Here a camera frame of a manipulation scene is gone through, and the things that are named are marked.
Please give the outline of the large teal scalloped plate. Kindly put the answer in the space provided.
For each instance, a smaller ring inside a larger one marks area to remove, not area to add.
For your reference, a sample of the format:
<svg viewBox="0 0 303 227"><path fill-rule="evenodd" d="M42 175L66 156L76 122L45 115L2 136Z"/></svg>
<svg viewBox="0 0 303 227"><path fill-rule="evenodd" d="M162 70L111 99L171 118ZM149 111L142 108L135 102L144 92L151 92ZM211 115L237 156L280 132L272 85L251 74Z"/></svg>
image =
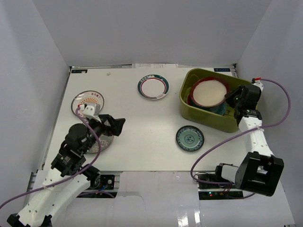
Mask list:
<svg viewBox="0 0 303 227"><path fill-rule="evenodd" d="M191 87L189 88L189 93L187 95L187 100L186 100L186 103L188 105L199 108L199 109L202 109L202 110L205 110L205 111L208 111L208 112L212 112L212 113L215 113L215 114L218 114L218 115L224 115L224 113L226 111L226 108L227 108L227 104L225 102L223 102L222 104L220 104L218 106L215 106L215 107L198 106L191 100L190 93L191 93Z"/></svg>

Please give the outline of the red lacquer round tray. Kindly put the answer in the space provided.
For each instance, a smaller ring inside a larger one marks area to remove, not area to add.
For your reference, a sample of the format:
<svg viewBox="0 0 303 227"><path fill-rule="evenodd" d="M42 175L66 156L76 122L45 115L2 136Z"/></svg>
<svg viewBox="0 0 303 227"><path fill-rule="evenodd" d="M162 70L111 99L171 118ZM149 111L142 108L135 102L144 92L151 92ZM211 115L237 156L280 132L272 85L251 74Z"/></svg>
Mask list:
<svg viewBox="0 0 303 227"><path fill-rule="evenodd" d="M221 105L230 87L227 82L217 77L207 77L197 81L191 88L189 97L194 105L211 108Z"/></svg>

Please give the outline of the white plate orange sunburst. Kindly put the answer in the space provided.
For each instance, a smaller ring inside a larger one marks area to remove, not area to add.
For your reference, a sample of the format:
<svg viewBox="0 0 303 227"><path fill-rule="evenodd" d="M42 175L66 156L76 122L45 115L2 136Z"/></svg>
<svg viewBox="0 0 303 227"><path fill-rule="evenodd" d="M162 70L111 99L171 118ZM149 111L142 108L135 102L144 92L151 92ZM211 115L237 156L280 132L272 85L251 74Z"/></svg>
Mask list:
<svg viewBox="0 0 303 227"><path fill-rule="evenodd" d="M76 115L76 109L78 108L78 105L92 103L100 105L99 111L101 112L104 107L104 102L105 100L101 93L95 90L83 91L74 97L71 103L71 111L74 115Z"/></svg>

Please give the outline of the white plate teal rim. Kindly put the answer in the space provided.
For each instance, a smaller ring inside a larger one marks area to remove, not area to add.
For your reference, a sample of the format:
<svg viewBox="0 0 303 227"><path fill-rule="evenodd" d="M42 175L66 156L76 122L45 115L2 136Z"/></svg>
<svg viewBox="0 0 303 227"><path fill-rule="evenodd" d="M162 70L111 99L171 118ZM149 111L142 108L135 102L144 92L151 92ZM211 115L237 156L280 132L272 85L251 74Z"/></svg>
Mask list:
<svg viewBox="0 0 303 227"><path fill-rule="evenodd" d="M159 100L169 92L169 83L163 76L150 74L140 79L137 90L145 99Z"/></svg>

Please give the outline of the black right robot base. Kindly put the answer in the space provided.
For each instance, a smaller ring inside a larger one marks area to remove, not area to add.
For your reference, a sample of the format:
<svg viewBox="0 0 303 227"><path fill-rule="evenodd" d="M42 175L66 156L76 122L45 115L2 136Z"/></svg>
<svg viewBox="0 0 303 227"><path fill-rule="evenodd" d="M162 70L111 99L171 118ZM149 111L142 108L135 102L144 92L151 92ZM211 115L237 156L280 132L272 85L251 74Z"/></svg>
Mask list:
<svg viewBox="0 0 303 227"><path fill-rule="evenodd" d="M195 174L199 189L223 189L234 186L238 166L220 163L214 171L204 171Z"/></svg>

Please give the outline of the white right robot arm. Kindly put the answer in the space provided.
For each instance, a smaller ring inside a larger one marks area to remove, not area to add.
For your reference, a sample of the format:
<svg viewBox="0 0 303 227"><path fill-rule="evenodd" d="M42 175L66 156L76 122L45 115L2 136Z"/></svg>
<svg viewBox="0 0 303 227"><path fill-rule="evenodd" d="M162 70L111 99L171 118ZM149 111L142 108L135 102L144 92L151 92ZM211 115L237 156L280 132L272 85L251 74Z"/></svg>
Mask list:
<svg viewBox="0 0 303 227"><path fill-rule="evenodd" d="M234 109L234 118L245 141L246 156L240 166L221 164L221 172L214 176L218 188L231 182L237 189L272 196L284 168L282 159L270 150L261 129L262 116L256 109L261 88L252 84L239 86L226 94L225 100Z"/></svg>

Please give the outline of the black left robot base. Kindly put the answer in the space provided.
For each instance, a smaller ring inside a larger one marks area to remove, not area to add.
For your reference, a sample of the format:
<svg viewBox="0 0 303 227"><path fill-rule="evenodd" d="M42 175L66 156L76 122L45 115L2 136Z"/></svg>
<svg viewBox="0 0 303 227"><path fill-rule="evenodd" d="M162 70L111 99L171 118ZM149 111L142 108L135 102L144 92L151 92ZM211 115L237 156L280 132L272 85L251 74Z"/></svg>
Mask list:
<svg viewBox="0 0 303 227"><path fill-rule="evenodd" d="M90 192L85 195L88 198L115 198L115 175L104 174L97 168L91 166L83 172L90 185L84 192Z"/></svg>

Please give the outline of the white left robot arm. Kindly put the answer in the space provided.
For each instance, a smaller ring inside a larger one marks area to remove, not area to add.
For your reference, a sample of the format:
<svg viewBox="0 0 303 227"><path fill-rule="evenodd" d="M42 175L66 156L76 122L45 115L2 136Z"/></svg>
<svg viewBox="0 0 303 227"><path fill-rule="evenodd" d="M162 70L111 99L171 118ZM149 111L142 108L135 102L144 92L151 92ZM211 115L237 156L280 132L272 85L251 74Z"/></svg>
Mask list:
<svg viewBox="0 0 303 227"><path fill-rule="evenodd" d="M50 227L73 199L88 188L98 187L100 171L92 163L85 164L85 155L100 143L100 136L119 136L124 123L124 118L102 114L72 125L42 186L31 191L32 199L11 214L7 223L12 227Z"/></svg>

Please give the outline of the olive green plastic bin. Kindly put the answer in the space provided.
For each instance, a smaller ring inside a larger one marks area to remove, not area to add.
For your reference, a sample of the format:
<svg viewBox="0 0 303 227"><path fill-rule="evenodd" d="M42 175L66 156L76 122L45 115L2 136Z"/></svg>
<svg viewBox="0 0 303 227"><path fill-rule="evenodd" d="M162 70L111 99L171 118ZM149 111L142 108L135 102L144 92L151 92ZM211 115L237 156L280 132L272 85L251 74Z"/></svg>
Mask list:
<svg viewBox="0 0 303 227"><path fill-rule="evenodd" d="M207 77L217 77L225 80L230 87L229 92L234 91L238 86L252 84L248 81L223 75L217 72L204 69L192 69L187 73L179 93L179 98L181 101L180 112L182 117L189 121L203 124L220 131L236 132L238 130L238 125L236 119L234 118L234 109L228 104L224 115L218 115L190 106L186 103L189 88L192 88L192 86L200 79Z"/></svg>

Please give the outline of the grey plate white pattern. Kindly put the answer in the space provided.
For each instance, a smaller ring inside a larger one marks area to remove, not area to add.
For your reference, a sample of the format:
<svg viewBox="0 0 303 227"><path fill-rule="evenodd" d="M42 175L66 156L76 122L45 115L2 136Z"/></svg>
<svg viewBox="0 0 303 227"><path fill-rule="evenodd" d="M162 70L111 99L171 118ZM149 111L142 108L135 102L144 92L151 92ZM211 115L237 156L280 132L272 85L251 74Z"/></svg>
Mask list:
<svg viewBox="0 0 303 227"><path fill-rule="evenodd" d="M114 136L106 136L106 135L102 135L99 137L99 142L101 145L101 151L107 149L111 143L114 140ZM88 154L96 154L98 153L98 143L95 142L95 144L90 148L90 150L88 151Z"/></svg>

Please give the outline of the blue white patterned plate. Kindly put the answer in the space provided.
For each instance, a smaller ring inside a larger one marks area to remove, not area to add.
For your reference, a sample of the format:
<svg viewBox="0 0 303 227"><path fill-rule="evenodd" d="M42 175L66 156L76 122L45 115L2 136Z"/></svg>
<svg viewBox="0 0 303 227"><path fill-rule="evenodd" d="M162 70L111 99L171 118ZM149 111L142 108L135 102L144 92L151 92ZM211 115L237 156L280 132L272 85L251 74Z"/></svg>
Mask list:
<svg viewBox="0 0 303 227"><path fill-rule="evenodd" d="M178 129L176 142L184 151L196 152L204 145L205 137L199 128L186 125Z"/></svg>

